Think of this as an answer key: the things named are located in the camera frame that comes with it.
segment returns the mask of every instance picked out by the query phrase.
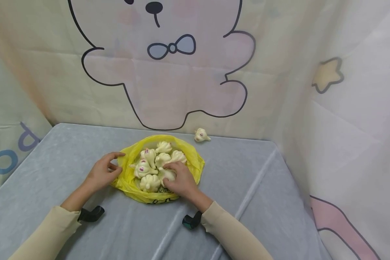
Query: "gray tablecloth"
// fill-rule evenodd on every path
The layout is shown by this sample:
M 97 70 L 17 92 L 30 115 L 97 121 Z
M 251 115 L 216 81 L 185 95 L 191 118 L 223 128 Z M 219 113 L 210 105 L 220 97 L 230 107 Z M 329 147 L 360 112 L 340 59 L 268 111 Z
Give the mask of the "gray tablecloth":
M 102 155 L 119 151 L 153 131 L 59 124 L 0 188 L 0 260 L 7 259 L 85 178 Z M 194 145 L 205 159 L 200 188 L 236 216 L 275 260 L 331 259 L 319 239 L 310 209 L 272 142 L 171 134 Z M 229 259 L 203 227 L 181 224 L 195 208 L 179 199 L 145 205 L 108 187 L 86 205 L 105 208 L 83 224 L 58 259 Z

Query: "yellow plastic bag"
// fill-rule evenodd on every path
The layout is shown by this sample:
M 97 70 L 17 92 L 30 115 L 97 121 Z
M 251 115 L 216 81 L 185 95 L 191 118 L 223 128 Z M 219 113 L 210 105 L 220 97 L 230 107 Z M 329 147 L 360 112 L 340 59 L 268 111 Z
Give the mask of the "yellow plastic bag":
M 130 164 L 134 164 L 138 161 L 138 159 L 140 159 L 140 152 L 144 148 L 156 148 L 156 144 L 160 141 L 170 142 L 174 149 L 180 150 L 186 155 L 187 166 L 194 176 L 196 184 L 198 184 L 201 179 L 205 161 L 197 153 L 195 147 L 174 136 L 156 135 L 146 137 L 131 147 L 121 150 L 121 152 L 125 153 L 126 156 L 119 157 L 117 161 L 118 165 L 123 167 L 123 172 L 115 181 L 113 181 L 112 186 L 123 191 L 130 198 L 147 204 L 171 202 L 178 199 L 178 195 L 168 191 L 167 189 L 163 189 L 162 187 L 160 187 L 161 189 L 159 192 L 147 193 L 141 191 L 137 187 L 139 180 L 134 176 L 134 169 L 129 167 Z

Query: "bow tie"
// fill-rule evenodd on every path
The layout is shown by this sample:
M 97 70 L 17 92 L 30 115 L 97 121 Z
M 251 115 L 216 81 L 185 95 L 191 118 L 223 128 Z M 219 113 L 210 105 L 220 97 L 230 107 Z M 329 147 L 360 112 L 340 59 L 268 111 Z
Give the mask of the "bow tie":
M 179 37 L 179 39 L 170 43 L 169 45 L 163 43 L 152 43 L 147 47 L 147 53 L 154 60 L 162 60 L 167 56 L 168 52 L 176 53 L 180 52 L 186 55 L 192 55 L 196 50 L 196 42 L 194 36 L 185 34 Z

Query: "beige sleeve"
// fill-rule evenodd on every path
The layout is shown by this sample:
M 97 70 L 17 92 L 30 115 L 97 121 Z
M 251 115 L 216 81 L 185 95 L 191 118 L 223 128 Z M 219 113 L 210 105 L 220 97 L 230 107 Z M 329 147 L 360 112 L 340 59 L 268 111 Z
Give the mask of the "beige sleeve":
M 202 214 L 201 224 L 233 260 L 273 260 L 258 239 L 216 202 Z
M 54 260 L 68 238 L 81 226 L 78 217 L 79 211 L 53 207 L 9 260 Z

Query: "garlic-shaped toy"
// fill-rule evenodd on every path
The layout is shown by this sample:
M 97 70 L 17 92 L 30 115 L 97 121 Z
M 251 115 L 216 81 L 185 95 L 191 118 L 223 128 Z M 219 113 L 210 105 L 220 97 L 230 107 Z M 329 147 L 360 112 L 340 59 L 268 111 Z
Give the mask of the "garlic-shaped toy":
M 174 170 L 169 169 L 163 169 L 162 167 L 159 168 L 159 179 L 162 186 L 165 188 L 165 185 L 163 184 L 163 179 L 167 178 L 170 181 L 174 181 L 176 179 L 176 173 Z
M 145 159 L 149 162 L 152 169 L 156 169 L 155 165 L 156 152 L 154 149 L 145 148 L 140 152 L 140 159 Z
M 158 156 L 155 158 L 155 164 L 156 167 L 159 169 L 160 167 L 163 167 L 163 165 L 166 164 L 167 161 L 170 161 L 171 157 L 167 153 L 160 153 Z
M 169 153 L 172 150 L 172 144 L 166 141 L 157 143 L 156 153 Z
M 157 192 L 160 187 L 160 180 L 157 175 L 148 174 L 140 181 L 140 189 L 144 192 Z
M 137 165 L 130 165 L 134 169 L 134 175 L 136 178 L 143 178 L 148 174 L 157 174 L 157 170 L 153 170 L 147 160 L 140 160 Z
M 195 131 L 195 141 L 196 142 L 203 142 L 205 140 L 211 141 L 211 138 L 209 138 L 209 136 L 206 133 L 205 129 L 198 128 L 198 130 Z
M 170 161 L 167 162 L 167 164 L 169 163 L 174 163 L 174 162 L 177 162 L 177 161 L 181 161 L 183 164 L 186 163 L 186 156 L 184 153 L 182 153 L 181 151 L 173 151 L 172 153 L 172 157 L 170 159 Z

